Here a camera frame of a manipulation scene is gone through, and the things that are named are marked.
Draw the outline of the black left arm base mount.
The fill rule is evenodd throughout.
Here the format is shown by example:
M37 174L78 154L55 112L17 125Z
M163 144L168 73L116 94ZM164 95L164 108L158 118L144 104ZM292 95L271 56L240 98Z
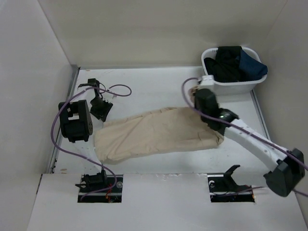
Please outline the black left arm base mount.
M121 203L123 190L123 175L83 175L78 187L78 203Z

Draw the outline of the black trousers in basket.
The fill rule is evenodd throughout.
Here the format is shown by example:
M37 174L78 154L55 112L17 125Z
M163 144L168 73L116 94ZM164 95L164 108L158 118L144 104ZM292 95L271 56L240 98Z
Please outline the black trousers in basket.
M213 75L217 82L241 82L241 74L236 60L236 57L240 56L241 50L241 46L218 47L214 59L209 57L204 59L207 73Z

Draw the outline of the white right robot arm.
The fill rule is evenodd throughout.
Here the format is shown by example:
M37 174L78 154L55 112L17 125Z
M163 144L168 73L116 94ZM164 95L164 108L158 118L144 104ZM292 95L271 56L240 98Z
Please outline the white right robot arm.
M287 150L257 133L237 114L221 108L211 90L199 89L193 96L194 108L203 122L220 135L240 144L268 168L263 177L269 189L282 197L295 189L308 168L300 150Z

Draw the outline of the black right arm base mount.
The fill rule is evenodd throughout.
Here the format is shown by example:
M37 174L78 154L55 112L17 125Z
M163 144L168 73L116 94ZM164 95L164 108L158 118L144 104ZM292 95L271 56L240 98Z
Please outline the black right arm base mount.
M232 178L234 171L240 165L233 165L224 173L207 175L209 196L212 203L255 202L253 190L263 189L262 186L238 185Z

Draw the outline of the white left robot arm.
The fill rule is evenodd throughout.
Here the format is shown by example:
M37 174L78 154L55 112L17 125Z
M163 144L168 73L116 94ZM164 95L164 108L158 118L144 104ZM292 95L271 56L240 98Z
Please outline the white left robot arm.
M94 147L94 125L92 116L101 122L105 122L113 104L104 100L98 90L101 83L90 78L80 87L93 87L94 98L88 103L85 97L81 100L68 103L60 113L60 127L64 138L80 152L82 157L83 173L81 183L77 185L82 192L103 192L112 184L108 182L107 174L101 166L101 162L95 153Z

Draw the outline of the navy blue trousers in basket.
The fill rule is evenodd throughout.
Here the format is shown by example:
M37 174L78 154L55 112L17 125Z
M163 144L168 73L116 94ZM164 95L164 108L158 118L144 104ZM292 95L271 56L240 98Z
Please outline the navy blue trousers in basket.
M241 82L257 81L268 73L268 67L249 56L241 50L240 56L236 57L238 69L241 74Z

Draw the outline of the beige drawstring trousers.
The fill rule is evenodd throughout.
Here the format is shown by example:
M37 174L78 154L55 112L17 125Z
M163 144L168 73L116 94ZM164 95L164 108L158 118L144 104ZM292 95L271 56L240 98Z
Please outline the beige drawstring trousers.
M189 107L165 107L108 121L94 135L101 162L217 148L224 137Z

